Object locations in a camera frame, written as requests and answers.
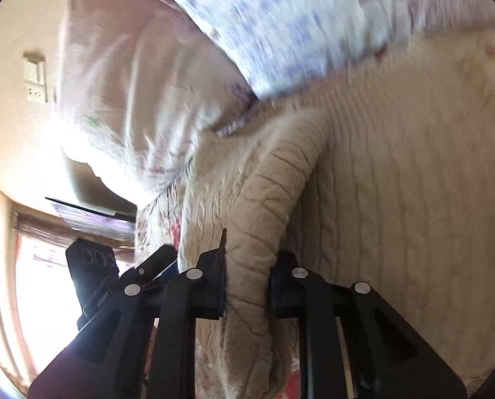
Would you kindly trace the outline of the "cream cable-knit sweater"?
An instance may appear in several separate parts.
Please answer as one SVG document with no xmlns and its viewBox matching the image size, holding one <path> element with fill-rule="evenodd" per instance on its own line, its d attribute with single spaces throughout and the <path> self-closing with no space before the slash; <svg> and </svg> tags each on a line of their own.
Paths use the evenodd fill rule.
<svg viewBox="0 0 495 399">
<path fill-rule="evenodd" d="M 273 398 L 297 353 L 265 295 L 279 249 L 369 283 L 468 385 L 495 367 L 495 30 L 415 39 L 202 136 L 180 263 L 227 243 L 225 316 L 197 338 L 225 398 Z"/>
</svg>

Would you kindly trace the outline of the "bright window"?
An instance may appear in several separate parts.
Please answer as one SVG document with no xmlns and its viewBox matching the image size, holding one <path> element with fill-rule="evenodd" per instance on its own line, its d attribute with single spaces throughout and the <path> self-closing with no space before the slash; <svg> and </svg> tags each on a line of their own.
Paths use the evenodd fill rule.
<svg viewBox="0 0 495 399">
<path fill-rule="evenodd" d="M 0 231 L 0 366 L 30 385 L 77 335 L 65 249 L 74 238 Z"/>
</svg>

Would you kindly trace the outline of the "floral bed sheet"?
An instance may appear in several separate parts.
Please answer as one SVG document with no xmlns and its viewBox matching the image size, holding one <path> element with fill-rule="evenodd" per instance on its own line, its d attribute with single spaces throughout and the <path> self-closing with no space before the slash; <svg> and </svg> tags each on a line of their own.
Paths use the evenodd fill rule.
<svg viewBox="0 0 495 399">
<path fill-rule="evenodd" d="M 178 248 L 183 194 L 175 189 L 155 198 L 136 214 L 136 258 L 144 260 L 164 244 Z M 297 398 L 300 372 L 289 352 L 271 338 L 265 311 L 255 308 L 255 330 L 249 331 L 230 305 L 218 321 L 196 322 L 195 393 L 198 398 Z"/>
</svg>

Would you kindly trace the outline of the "pale pink pillow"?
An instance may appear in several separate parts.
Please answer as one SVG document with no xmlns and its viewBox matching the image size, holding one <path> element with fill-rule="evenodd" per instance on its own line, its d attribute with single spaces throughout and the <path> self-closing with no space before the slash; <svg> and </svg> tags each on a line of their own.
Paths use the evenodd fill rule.
<svg viewBox="0 0 495 399">
<path fill-rule="evenodd" d="M 59 58 L 64 153 L 137 206 L 186 169 L 203 132 L 233 132 L 255 101 L 236 65 L 160 0 L 70 0 Z"/>
</svg>

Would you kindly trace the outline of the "white purple tree-print pillow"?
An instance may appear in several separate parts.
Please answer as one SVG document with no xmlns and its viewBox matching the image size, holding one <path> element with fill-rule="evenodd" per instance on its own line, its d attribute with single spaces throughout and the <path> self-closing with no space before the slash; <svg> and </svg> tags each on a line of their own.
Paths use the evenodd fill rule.
<svg viewBox="0 0 495 399">
<path fill-rule="evenodd" d="M 495 24 L 493 0 L 174 0 L 256 96 L 310 80 L 416 33 Z"/>
</svg>

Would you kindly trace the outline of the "white wall switch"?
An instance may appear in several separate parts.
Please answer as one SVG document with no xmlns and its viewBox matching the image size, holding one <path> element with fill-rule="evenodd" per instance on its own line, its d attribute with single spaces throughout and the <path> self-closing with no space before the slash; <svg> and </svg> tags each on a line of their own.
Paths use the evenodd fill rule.
<svg viewBox="0 0 495 399">
<path fill-rule="evenodd" d="M 47 103 L 46 59 L 39 54 L 24 53 L 22 61 L 27 99 Z"/>
</svg>

